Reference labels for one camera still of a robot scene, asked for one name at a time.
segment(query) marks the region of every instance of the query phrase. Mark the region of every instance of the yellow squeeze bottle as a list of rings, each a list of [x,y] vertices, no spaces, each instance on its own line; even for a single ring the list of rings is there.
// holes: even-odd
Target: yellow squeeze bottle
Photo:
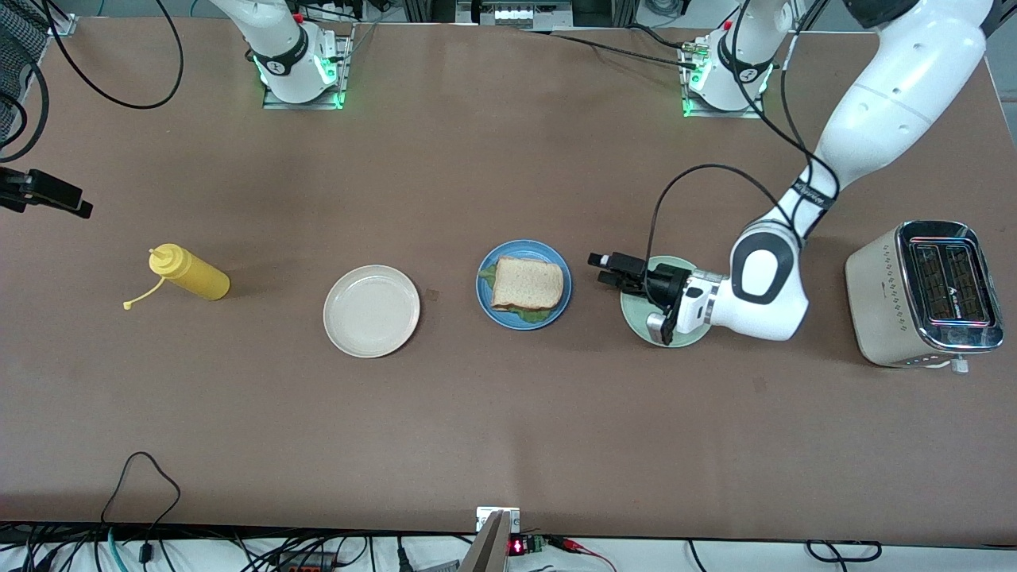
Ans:
[[[148,268],[160,276],[159,284],[140,296],[124,302],[124,309],[159,289],[167,280],[206,300],[218,300],[230,290],[230,277],[186,248],[163,244],[148,250]]]

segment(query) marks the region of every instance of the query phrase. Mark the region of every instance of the green plate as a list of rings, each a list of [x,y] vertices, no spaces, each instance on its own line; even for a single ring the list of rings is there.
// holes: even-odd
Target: green plate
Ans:
[[[696,270],[696,265],[677,256],[653,256],[650,259],[650,268],[652,270],[656,270],[657,265],[661,263],[686,270]],[[700,341],[700,338],[705,336],[707,331],[710,329],[709,324],[704,324],[689,334],[679,334],[675,332],[674,337],[671,340],[671,345],[665,346],[664,344],[658,344],[653,341],[653,339],[650,338],[650,332],[646,329],[646,319],[653,312],[659,313],[660,308],[648,302],[646,298],[633,296],[632,294],[621,294],[621,313],[625,317],[625,322],[629,323],[629,327],[633,329],[633,332],[636,332],[636,335],[655,346],[684,347],[692,345]]]

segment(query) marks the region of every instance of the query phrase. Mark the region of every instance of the blue plate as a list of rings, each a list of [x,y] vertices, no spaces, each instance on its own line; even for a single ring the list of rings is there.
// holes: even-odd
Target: blue plate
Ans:
[[[480,272],[497,263],[498,256],[535,259],[561,267],[561,273],[564,275],[564,289],[561,292],[561,301],[558,302],[558,305],[554,306],[554,309],[551,310],[550,316],[546,320],[531,323],[511,311],[495,311],[491,309],[491,295],[493,292],[491,291],[491,287],[487,285],[487,281],[480,278]],[[572,298],[572,273],[569,272],[569,265],[565,264],[565,260],[561,258],[561,254],[543,242],[536,240],[513,240],[505,242],[491,250],[484,258],[484,262],[480,263],[480,268],[477,269],[477,300],[480,301],[480,307],[484,309],[484,312],[491,320],[510,330],[537,330],[538,328],[547,326],[561,316],[561,312],[565,310],[565,306],[569,305],[570,298]]]

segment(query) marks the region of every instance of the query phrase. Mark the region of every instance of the bread slice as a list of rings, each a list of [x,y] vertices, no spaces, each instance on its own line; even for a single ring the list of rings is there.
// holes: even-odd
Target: bread slice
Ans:
[[[543,261],[498,258],[494,273],[494,309],[550,309],[561,301],[565,287],[561,267]]]

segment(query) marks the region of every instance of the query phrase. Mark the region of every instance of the tabletop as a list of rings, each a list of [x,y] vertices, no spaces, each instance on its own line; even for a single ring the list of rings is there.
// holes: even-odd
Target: tabletop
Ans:
[[[175,522],[463,531],[500,505],[565,534],[1017,540],[1017,353],[967,377],[874,366],[843,271],[904,220],[960,220],[1017,307],[1015,154],[984,65],[814,233],[792,340],[715,328],[661,350],[587,254],[641,254],[660,190],[698,163],[782,192],[803,160],[762,122],[682,117],[667,65],[459,25],[378,25],[345,109],[264,111],[229,21],[177,25],[183,84],[157,110],[44,59],[50,123],[15,166],[79,185],[95,213],[0,213],[0,518],[97,520],[144,449],[183,490]],[[673,57],[637,32],[584,35]],[[176,69],[157,18],[88,18],[67,45],[138,103]],[[811,145],[876,47],[800,40],[788,93]],[[729,173],[698,172],[665,203],[656,253],[726,272],[766,209]],[[575,282],[534,332],[494,324],[474,293],[480,261],[516,238],[556,248]],[[225,271],[226,298],[164,287],[121,309],[155,283],[146,249],[163,242]],[[373,360],[321,324],[332,285],[368,264],[404,271],[422,300],[415,335]],[[151,521],[171,499],[139,464],[112,518]]]

